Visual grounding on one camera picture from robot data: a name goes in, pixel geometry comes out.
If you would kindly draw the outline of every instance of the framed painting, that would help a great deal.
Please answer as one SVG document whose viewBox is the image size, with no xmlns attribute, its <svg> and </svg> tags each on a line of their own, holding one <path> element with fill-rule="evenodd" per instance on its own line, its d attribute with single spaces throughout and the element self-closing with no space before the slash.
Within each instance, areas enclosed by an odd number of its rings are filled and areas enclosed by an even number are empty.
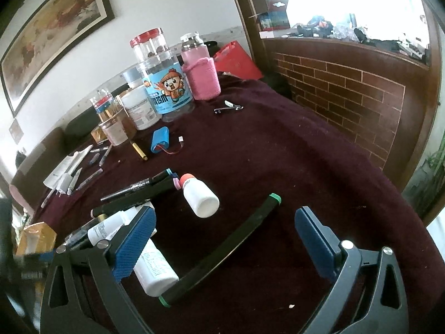
<svg viewBox="0 0 445 334">
<path fill-rule="evenodd" d="M 58 60 L 113 17 L 109 0 L 44 1 L 0 60 L 1 83 L 13 116 Z"/>
</svg>

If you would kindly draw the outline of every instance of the cartoon character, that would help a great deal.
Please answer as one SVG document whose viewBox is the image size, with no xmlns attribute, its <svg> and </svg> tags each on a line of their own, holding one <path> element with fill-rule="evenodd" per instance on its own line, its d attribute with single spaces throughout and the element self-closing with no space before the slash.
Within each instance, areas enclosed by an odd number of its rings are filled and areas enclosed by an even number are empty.
<svg viewBox="0 0 445 334">
<path fill-rule="evenodd" d="M 177 103 L 185 93 L 182 75 L 176 69 L 169 69 L 168 74 L 159 83 L 156 83 L 155 89 L 170 97 L 174 104 Z"/>
</svg>

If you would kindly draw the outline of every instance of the maroon tablecloth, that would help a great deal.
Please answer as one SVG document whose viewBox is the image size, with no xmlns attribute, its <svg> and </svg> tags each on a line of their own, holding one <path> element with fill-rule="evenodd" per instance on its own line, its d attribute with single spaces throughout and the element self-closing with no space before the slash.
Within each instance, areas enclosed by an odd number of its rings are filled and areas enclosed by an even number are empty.
<svg viewBox="0 0 445 334">
<path fill-rule="evenodd" d="M 262 82 L 222 77 L 221 85 L 220 97 L 197 102 L 192 113 L 167 124 L 172 149 L 177 137 L 184 137 L 179 154 L 150 152 L 149 160 L 141 161 L 129 144 L 115 147 L 96 181 L 71 197 L 53 196 L 34 222 L 48 223 L 59 244 L 90 219 L 101 196 L 168 167 L 179 175 L 190 172 L 207 183 L 221 205 L 212 217 L 198 218 L 180 191 L 154 200 L 153 241 L 181 277 L 274 192 L 282 205 L 170 309 L 146 296 L 134 274 L 122 281 L 155 333 L 298 332 L 328 289 L 294 229 L 295 210 L 303 205 L 341 240 L 361 249 L 394 249 L 410 328 L 419 324 L 445 289 L 445 264 L 395 187 L 339 131 Z M 213 109 L 225 99 L 244 109 L 215 115 Z M 147 153 L 152 132 L 162 125 L 137 136 Z M 84 170 L 80 181 L 96 169 Z"/>
</svg>

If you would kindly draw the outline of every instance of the blue label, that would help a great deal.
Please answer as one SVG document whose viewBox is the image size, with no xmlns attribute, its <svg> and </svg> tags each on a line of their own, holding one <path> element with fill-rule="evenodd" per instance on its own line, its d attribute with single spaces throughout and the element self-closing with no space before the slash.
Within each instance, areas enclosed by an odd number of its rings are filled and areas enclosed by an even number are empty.
<svg viewBox="0 0 445 334">
<path fill-rule="evenodd" d="M 173 112 L 187 104 L 192 94 L 179 63 L 143 78 L 153 107 L 160 114 Z"/>
</svg>

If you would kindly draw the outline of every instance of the pink thermos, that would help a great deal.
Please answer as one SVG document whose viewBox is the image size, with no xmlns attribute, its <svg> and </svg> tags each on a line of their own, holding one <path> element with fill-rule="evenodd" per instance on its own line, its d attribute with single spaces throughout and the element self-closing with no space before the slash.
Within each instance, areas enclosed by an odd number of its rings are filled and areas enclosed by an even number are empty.
<svg viewBox="0 0 445 334">
<path fill-rule="evenodd" d="M 221 93 L 215 64 L 199 33 L 191 32 L 181 36 L 182 71 L 187 75 L 196 100 L 208 100 Z"/>
</svg>

